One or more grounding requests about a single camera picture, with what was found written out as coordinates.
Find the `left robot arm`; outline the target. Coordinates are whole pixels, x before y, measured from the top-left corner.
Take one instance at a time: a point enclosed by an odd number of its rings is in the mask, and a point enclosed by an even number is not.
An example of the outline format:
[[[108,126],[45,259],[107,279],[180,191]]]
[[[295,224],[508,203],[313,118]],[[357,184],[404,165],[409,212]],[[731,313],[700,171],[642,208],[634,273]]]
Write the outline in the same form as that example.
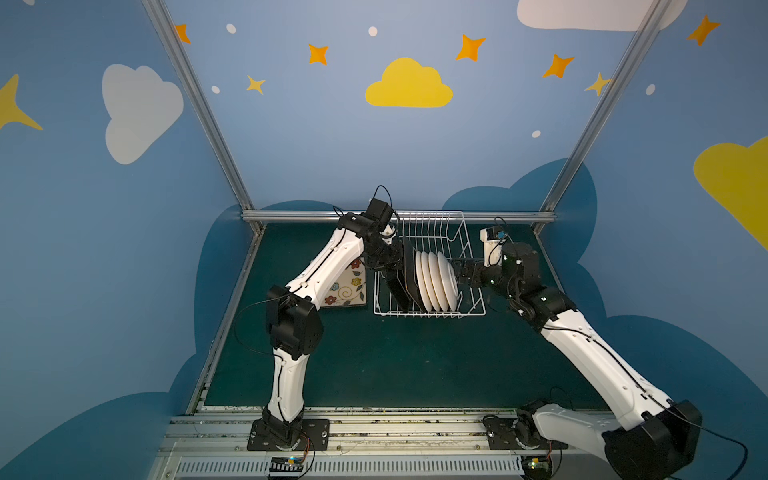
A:
[[[266,330],[274,379],[260,425],[280,449],[292,449],[299,442],[307,363],[324,332],[319,310],[343,271],[354,260],[364,259],[369,268],[382,273],[398,304],[411,306],[405,288],[405,247],[390,224],[395,216],[392,206],[377,198],[362,213],[343,214],[309,265],[286,285],[268,291]]]

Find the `floral square plate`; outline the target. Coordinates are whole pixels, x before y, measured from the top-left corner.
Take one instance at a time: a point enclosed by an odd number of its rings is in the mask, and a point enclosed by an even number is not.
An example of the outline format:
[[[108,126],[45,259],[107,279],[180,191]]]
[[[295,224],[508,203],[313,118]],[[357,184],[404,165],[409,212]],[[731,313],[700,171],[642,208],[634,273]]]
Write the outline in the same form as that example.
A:
[[[412,304],[404,290],[403,265],[399,270],[384,271],[384,277],[391,294],[399,306],[399,310],[402,312],[410,312],[409,308]]]
[[[324,295],[322,308],[363,307],[367,305],[367,274],[361,257],[352,261],[331,284]]]

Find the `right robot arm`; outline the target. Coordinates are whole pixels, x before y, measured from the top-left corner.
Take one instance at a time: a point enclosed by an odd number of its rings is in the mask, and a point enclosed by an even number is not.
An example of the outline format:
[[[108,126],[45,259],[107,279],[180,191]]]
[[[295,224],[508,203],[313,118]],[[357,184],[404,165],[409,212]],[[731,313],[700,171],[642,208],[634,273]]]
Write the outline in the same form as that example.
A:
[[[529,245],[492,239],[483,259],[452,263],[461,283],[489,287],[555,346],[611,411],[592,417],[556,403],[534,401],[514,430],[527,448],[561,442],[606,461],[622,479],[667,479],[690,465],[702,425],[689,401],[675,402],[629,365],[560,289],[541,281]]]

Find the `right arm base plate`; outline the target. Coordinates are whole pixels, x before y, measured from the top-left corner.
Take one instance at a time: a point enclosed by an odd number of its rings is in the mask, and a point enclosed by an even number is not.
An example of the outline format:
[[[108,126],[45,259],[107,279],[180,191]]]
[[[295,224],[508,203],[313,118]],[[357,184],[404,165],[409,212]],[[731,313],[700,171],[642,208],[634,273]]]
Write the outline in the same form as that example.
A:
[[[485,415],[481,419],[486,430],[486,437],[491,450],[554,450],[569,448],[569,445],[555,440],[547,440],[536,429],[533,420],[525,418],[505,418],[497,415]]]

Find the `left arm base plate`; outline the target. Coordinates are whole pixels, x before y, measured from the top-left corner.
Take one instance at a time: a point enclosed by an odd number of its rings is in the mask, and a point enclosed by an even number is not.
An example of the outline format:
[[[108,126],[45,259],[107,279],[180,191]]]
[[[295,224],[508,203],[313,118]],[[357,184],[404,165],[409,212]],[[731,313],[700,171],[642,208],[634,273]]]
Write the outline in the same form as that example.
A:
[[[326,451],[330,437],[328,419],[304,419],[287,424],[260,418],[248,435],[248,451]]]

